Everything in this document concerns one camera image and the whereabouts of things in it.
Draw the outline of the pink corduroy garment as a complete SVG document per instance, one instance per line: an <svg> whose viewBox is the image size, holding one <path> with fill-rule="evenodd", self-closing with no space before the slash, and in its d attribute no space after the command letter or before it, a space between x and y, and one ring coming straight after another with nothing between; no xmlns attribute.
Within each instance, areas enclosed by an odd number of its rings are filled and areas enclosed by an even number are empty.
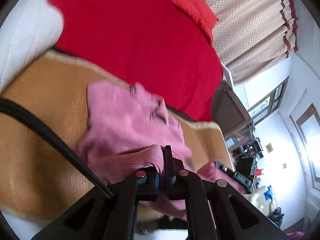
<svg viewBox="0 0 320 240"><path fill-rule="evenodd" d="M188 122L172 115L164 99L137 83L131 88L107 81L87 87L88 131L76 153L104 182L118 183L135 170L154 167L164 173L163 148L202 179L244 188L215 166L220 159L220 129L211 122Z"/></svg>

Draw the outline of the dark framed window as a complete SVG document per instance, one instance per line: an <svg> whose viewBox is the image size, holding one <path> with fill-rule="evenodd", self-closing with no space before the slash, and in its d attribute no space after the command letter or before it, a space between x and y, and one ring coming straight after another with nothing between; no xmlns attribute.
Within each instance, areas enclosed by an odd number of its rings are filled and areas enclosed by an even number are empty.
<svg viewBox="0 0 320 240"><path fill-rule="evenodd" d="M272 92L256 103L248 110L252 119L253 126L265 120L269 115L275 112L281 105L289 77L280 83Z"/></svg>

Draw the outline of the beige dotted curtain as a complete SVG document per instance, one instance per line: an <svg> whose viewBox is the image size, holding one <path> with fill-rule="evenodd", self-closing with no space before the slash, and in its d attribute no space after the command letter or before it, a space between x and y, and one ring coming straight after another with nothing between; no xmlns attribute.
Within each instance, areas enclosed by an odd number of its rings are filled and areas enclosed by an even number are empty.
<svg viewBox="0 0 320 240"><path fill-rule="evenodd" d="M205 0L218 19L213 47L235 85L298 50L293 0Z"/></svg>

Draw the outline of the red blanket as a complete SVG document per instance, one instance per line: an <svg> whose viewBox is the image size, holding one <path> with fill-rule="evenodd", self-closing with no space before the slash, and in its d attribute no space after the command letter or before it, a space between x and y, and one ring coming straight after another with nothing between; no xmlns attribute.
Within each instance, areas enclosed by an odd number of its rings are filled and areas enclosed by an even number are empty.
<svg viewBox="0 0 320 240"><path fill-rule="evenodd" d="M56 49L141 83L195 121L210 121L220 60L171 0L49 0L63 15Z"/></svg>

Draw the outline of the red pillow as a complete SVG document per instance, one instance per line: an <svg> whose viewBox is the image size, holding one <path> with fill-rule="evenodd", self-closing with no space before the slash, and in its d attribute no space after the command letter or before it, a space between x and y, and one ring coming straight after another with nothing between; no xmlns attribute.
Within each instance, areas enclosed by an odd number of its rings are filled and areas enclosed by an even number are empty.
<svg viewBox="0 0 320 240"><path fill-rule="evenodd" d="M205 0L171 0L174 6L190 18L203 33L207 41L213 44L213 28L218 22Z"/></svg>

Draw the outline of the white quilted cushion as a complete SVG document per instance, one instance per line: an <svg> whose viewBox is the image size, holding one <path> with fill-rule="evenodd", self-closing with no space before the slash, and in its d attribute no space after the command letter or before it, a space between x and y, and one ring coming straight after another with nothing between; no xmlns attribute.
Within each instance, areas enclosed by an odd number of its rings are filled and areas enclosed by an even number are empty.
<svg viewBox="0 0 320 240"><path fill-rule="evenodd" d="M19 0L1 26L1 90L57 43L63 16L46 0Z"/></svg>

